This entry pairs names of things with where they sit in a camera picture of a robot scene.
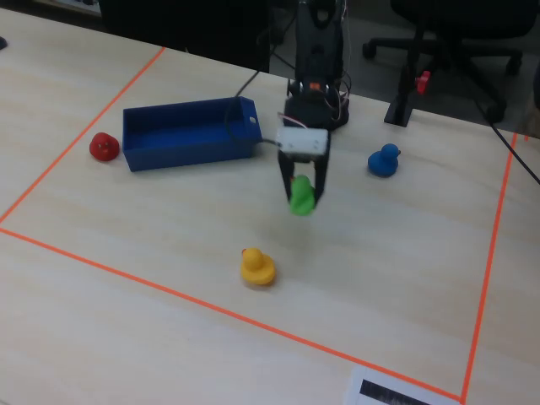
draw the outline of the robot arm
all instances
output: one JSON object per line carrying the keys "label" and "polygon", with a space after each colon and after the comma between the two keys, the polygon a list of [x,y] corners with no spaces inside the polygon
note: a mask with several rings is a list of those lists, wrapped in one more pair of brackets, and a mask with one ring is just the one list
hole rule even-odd
{"label": "robot arm", "polygon": [[[348,122],[348,98],[339,93],[343,78],[345,5],[345,0],[300,0],[298,4],[296,69],[294,81],[288,83],[283,124],[298,127],[288,119],[292,118],[310,132],[298,136],[300,133],[296,131],[282,131],[278,135],[279,168],[289,200],[295,163],[313,162],[315,202],[319,201],[327,177],[332,131]],[[325,130],[322,131],[325,139],[321,138],[321,130]]]}

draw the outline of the yellow rubber duck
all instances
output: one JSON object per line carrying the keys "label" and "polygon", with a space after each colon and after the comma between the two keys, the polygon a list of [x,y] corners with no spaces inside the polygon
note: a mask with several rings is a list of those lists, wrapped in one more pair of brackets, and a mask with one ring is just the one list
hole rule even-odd
{"label": "yellow rubber duck", "polygon": [[251,247],[242,252],[240,266],[242,278],[251,284],[270,284],[276,277],[276,267],[270,256],[263,255],[258,249]]}

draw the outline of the red connector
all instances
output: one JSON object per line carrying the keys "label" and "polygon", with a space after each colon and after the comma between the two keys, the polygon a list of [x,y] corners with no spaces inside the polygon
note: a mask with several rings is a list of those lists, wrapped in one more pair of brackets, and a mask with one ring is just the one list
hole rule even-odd
{"label": "red connector", "polygon": [[420,95],[425,93],[426,88],[428,87],[429,78],[431,77],[431,72],[424,70],[422,76],[416,78],[416,90]]}

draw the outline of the red rubber duck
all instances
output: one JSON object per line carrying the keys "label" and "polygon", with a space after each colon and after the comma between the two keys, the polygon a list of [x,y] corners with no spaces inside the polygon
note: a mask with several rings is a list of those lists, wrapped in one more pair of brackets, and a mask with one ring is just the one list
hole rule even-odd
{"label": "red rubber duck", "polygon": [[100,162],[113,160],[119,153],[120,144],[108,133],[96,133],[90,142],[90,154]]}

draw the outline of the white sensor module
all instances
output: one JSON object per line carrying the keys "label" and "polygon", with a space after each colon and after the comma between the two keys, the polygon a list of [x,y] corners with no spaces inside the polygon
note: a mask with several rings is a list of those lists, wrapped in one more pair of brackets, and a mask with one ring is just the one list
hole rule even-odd
{"label": "white sensor module", "polygon": [[280,127],[276,137],[279,150],[285,154],[321,156],[327,152],[326,129]]}

